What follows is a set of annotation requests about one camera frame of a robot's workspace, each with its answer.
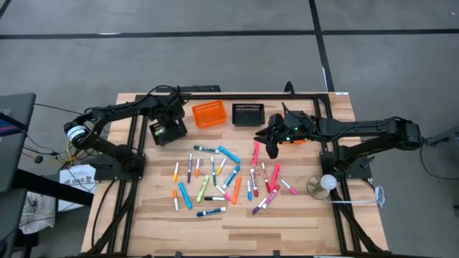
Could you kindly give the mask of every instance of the marker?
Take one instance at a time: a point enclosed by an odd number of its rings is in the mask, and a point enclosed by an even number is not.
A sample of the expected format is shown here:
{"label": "marker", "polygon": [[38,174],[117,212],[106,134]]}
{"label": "marker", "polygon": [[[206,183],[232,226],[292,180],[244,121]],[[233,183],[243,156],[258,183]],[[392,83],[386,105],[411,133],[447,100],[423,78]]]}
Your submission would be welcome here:
{"label": "marker", "polygon": [[219,214],[219,213],[225,212],[226,210],[227,209],[225,207],[222,207],[222,208],[217,208],[217,209],[213,209],[210,211],[201,211],[201,212],[198,212],[196,216],[208,216],[208,215],[213,215],[213,214]]}
{"label": "marker", "polygon": [[279,185],[275,185],[273,190],[271,191],[270,195],[268,196],[268,199],[267,201],[265,202],[265,204],[263,204],[261,207],[266,209],[268,207],[268,205],[270,205],[271,201],[273,201],[276,193],[278,192],[280,186]]}
{"label": "marker", "polygon": [[271,189],[274,188],[275,181],[278,179],[279,170],[280,170],[280,163],[276,163],[274,167],[273,177],[271,178],[271,185],[270,185]]}
{"label": "marker", "polygon": [[229,184],[230,184],[231,181],[235,178],[237,172],[239,172],[240,169],[241,169],[240,166],[236,166],[236,168],[232,171],[231,175],[229,175],[229,178],[227,179],[227,181],[224,182],[224,185],[222,186],[223,189],[228,188]]}
{"label": "marker", "polygon": [[174,197],[175,211],[179,211],[179,200],[177,199],[177,191],[176,190],[174,190],[172,192],[172,196]]}
{"label": "marker", "polygon": [[257,178],[255,177],[255,169],[254,168],[250,169],[250,176],[252,177],[253,193],[254,193],[255,197],[258,197]]}
{"label": "marker", "polygon": [[241,188],[241,176],[237,176],[235,193],[232,195],[232,203],[237,203],[237,195],[239,194],[239,188]]}
{"label": "marker", "polygon": [[207,183],[209,183],[209,175],[207,175],[204,178],[204,181],[202,181],[201,190],[199,190],[198,197],[196,198],[197,203],[200,203],[202,201],[202,197],[204,195],[204,192],[206,191]]}
{"label": "marker", "polygon": [[255,149],[253,151],[252,166],[256,166],[257,165],[258,150],[259,149],[260,149],[260,143],[255,141]]}
{"label": "marker", "polygon": [[182,182],[179,183],[179,188],[180,188],[180,191],[181,191],[181,195],[184,196],[184,199],[185,199],[185,202],[186,202],[186,206],[188,207],[188,209],[193,209],[193,206],[192,206],[191,202],[189,201],[188,194],[186,193],[185,186],[184,186],[184,184]]}
{"label": "marker", "polygon": [[225,154],[228,158],[231,158],[235,163],[237,163],[237,164],[241,163],[241,161],[239,160],[239,158],[237,158],[236,156],[234,156],[232,153],[230,153],[228,150],[226,150],[226,149],[223,148],[222,146],[218,146],[218,149],[219,149],[223,154]]}
{"label": "marker", "polygon": [[249,201],[252,200],[252,191],[250,190],[250,180],[247,180],[247,198]]}
{"label": "marker", "polygon": [[292,186],[290,186],[290,185],[289,185],[287,182],[285,182],[285,180],[283,180],[283,179],[281,179],[280,181],[284,184],[285,187],[288,188],[288,190],[289,190],[293,195],[296,195],[296,190],[295,190]]}
{"label": "marker", "polygon": [[220,186],[215,186],[217,187],[217,190],[223,194],[223,196],[228,200],[231,201],[231,196],[228,193],[225,193],[223,189]]}
{"label": "marker", "polygon": [[174,183],[177,182],[178,173],[179,173],[179,163],[177,162],[177,163],[175,164]]}
{"label": "marker", "polygon": [[186,180],[187,183],[191,180],[191,165],[193,164],[193,153],[189,154],[189,162],[188,162],[188,179]]}
{"label": "marker", "polygon": [[196,162],[196,169],[194,170],[194,176],[196,177],[199,176],[199,158],[198,158],[198,161]]}
{"label": "marker", "polygon": [[226,158],[223,159],[222,163],[220,164],[220,167],[217,169],[217,176],[220,174],[220,172],[222,172],[222,168],[225,162],[227,162]]}
{"label": "marker", "polygon": [[216,196],[204,196],[205,201],[224,201],[223,197],[216,197]]}
{"label": "marker", "polygon": [[198,151],[207,151],[207,152],[215,153],[215,154],[220,153],[220,150],[213,149],[213,148],[207,148],[207,147],[201,147],[201,146],[197,146],[197,145],[193,146],[193,148],[195,150],[198,150]]}
{"label": "marker", "polygon": [[261,169],[263,171],[263,177],[265,178],[265,184],[266,184],[266,191],[271,192],[270,189],[270,184],[268,183],[268,176],[266,176],[266,169],[265,169],[265,164],[262,162],[261,163]]}
{"label": "marker", "polygon": [[210,156],[210,162],[212,163],[212,179],[214,180],[214,186],[216,186],[217,185],[217,177],[215,177],[214,156]]}
{"label": "marker", "polygon": [[260,210],[261,206],[263,206],[263,204],[265,204],[265,202],[266,202],[267,199],[268,199],[268,198],[265,197],[265,198],[260,202],[260,204],[258,204],[258,206],[256,206],[255,209],[253,209],[253,211],[252,211],[252,214],[253,214],[253,215],[255,215],[255,214]]}

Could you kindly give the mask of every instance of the black basket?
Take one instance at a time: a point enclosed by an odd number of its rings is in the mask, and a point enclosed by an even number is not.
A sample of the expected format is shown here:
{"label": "black basket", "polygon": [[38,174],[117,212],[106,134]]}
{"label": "black basket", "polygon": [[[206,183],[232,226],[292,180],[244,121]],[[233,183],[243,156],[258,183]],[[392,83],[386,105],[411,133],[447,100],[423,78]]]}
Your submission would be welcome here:
{"label": "black basket", "polygon": [[263,104],[233,104],[232,123],[236,126],[260,126],[265,123]]}

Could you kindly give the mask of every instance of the orange basket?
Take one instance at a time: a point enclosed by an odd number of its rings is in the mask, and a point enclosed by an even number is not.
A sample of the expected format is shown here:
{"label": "orange basket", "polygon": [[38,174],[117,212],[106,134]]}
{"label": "orange basket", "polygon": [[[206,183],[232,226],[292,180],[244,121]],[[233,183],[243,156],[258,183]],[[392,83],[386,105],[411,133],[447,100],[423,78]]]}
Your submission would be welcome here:
{"label": "orange basket", "polygon": [[223,124],[227,119],[227,113],[224,111],[221,100],[195,105],[192,110],[194,123],[201,129]]}

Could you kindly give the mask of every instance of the pink marker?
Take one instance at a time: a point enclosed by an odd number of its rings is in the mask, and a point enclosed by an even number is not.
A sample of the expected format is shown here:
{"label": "pink marker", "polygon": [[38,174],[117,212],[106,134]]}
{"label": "pink marker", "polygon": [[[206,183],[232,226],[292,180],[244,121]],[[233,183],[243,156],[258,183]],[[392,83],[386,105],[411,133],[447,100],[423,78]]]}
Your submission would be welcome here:
{"label": "pink marker", "polygon": [[261,163],[261,169],[263,170],[263,177],[265,178],[265,184],[266,184],[266,191],[271,192],[270,189],[270,184],[268,183],[268,176],[266,176],[266,169],[265,169],[265,164],[262,162]]}
{"label": "pink marker", "polygon": [[270,195],[268,196],[268,200],[261,206],[262,208],[266,209],[268,205],[270,205],[271,201],[273,201],[275,195],[278,193],[279,188],[279,185],[275,185]]}
{"label": "pink marker", "polygon": [[283,180],[283,179],[281,179],[280,181],[284,184],[285,187],[288,188],[288,190],[289,190],[293,195],[296,195],[296,190],[295,190],[292,186],[290,186],[290,185],[289,185],[287,182],[285,182],[285,180]]}
{"label": "pink marker", "polygon": [[260,143],[255,141],[255,149],[253,151],[252,166],[256,166],[257,165],[258,150],[259,149],[260,149]]}
{"label": "pink marker", "polygon": [[270,186],[271,189],[274,189],[275,181],[278,179],[279,170],[280,170],[280,163],[276,163],[274,167],[273,177],[271,178],[271,186]]}
{"label": "pink marker", "polygon": [[223,189],[220,186],[215,186],[217,187],[217,190],[223,194],[223,196],[228,200],[231,201],[231,196],[228,193],[225,193]]}

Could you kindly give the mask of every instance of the white cable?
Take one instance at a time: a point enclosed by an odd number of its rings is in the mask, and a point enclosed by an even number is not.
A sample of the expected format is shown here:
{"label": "white cable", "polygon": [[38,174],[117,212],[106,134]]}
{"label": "white cable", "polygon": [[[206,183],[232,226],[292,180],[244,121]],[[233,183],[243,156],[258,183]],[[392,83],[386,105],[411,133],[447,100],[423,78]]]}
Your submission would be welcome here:
{"label": "white cable", "polygon": [[374,201],[329,201],[324,199],[324,201],[330,203],[330,204],[378,204],[380,208],[383,207],[384,202],[386,202],[386,196],[384,196],[384,189],[382,186],[376,186],[374,188]]}

